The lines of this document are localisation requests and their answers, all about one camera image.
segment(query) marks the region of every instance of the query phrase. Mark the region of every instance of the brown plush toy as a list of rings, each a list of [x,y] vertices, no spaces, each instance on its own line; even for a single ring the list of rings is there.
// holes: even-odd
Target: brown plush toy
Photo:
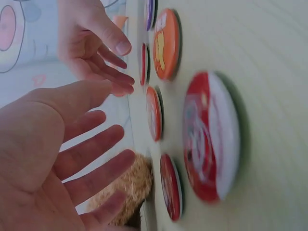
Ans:
[[[150,194],[153,183],[151,161],[141,154],[136,154],[130,169],[109,186],[93,196],[88,204],[88,211],[100,207],[116,190],[127,194],[121,212],[110,225],[141,228],[140,208]]]

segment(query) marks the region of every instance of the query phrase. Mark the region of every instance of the hand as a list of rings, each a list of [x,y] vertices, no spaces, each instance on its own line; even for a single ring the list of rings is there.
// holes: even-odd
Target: hand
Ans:
[[[134,91],[134,79],[108,66],[121,68],[126,63],[109,51],[126,55],[131,44],[124,33],[106,15],[100,0],[58,0],[58,55],[78,79],[108,79],[114,94]]]
[[[62,183],[123,138],[123,128],[114,125],[59,153],[62,143],[105,121],[104,112],[88,111],[101,105],[111,89],[108,80],[79,81],[36,89],[0,109],[0,231],[126,229],[106,226],[120,211],[123,192],[80,216],[75,206],[124,173],[134,162],[133,151]]]

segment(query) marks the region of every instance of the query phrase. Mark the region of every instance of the pink circle print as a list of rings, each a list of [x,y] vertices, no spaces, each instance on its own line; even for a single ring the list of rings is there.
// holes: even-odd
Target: pink circle print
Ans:
[[[16,15],[11,6],[5,6],[0,13],[0,51],[6,51],[13,43],[16,32]]]

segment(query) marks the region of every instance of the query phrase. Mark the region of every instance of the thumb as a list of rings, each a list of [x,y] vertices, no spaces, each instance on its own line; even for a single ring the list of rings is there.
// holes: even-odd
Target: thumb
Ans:
[[[97,35],[102,42],[118,55],[126,55],[131,51],[131,43],[128,38],[106,15],[104,9],[96,11],[87,20],[87,25],[84,27]]]

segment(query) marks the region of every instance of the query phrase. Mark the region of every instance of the button with cartoon picture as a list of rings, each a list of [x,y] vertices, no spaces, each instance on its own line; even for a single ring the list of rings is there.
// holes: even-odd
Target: button with cartoon picture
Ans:
[[[164,9],[160,13],[154,34],[153,59],[156,73],[162,80],[172,80],[180,56],[180,23],[175,11]]]
[[[183,111],[184,161],[191,186],[203,201],[224,200],[233,184],[240,133],[229,92],[213,72],[191,81]]]
[[[163,130],[161,101],[158,92],[151,86],[146,92],[146,110],[152,138],[154,141],[158,141],[161,139]]]
[[[144,6],[145,29],[149,31],[154,26],[157,0],[147,0]]]
[[[140,72],[140,85],[144,86],[146,82],[149,81],[149,75],[150,75],[150,62],[149,62],[149,48],[145,43],[142,44],[141,47],[141,59],[142,59],[142,64],[141,64],[141,72]]]
[[[182,189],[177,168],[168,154],[160,158],[160,175],[167,211],[171,220],[177,221],[183,211]]]

